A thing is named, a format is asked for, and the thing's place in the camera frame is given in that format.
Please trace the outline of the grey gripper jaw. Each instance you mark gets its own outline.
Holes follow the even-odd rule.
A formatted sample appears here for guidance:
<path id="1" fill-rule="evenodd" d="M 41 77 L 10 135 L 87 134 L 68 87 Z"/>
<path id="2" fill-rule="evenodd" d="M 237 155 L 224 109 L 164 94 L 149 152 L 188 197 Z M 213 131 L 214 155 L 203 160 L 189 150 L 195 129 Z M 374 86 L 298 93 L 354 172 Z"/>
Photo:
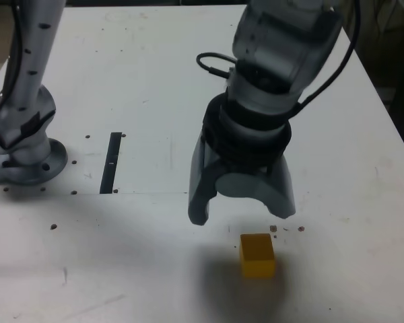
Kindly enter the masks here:
<path id="1" fill-rule="evenodd" d="M 217 195 L 216 180 L 222 175 L 220 157 L 199 135 L 191 160 L 188 215 L 192 224 L 205 225 L 209 219 L 209 201 Z"/>
<path id="2" fill-rule="evenodd" d="M 285 157 L 270 168 L 249 172 L 234 171 L 219 177 L 218 193 L 232 198 L 250 198 L 262 202 L 271 214 L 286 219 L 296 212 L 292 181 Z"/>

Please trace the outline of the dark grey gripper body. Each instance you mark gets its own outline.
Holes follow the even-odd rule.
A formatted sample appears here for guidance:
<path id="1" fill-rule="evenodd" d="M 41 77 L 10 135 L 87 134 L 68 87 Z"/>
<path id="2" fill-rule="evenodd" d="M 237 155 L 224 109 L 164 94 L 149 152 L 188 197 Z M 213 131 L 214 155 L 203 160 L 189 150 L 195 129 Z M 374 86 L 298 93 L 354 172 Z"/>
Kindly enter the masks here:
<path id="1" fill-rule="evenodd" d="M 248 164 L 237 164 L 224 159 L 221 159 L 219 163 L 224 169 L 225 174 L 248 174 L 251 176 L 258 176 L 259 174 L 262 176 L 269 176 L 275 165 L 275 162 L 270 162 L 266 165 L 254 166 Z"/>

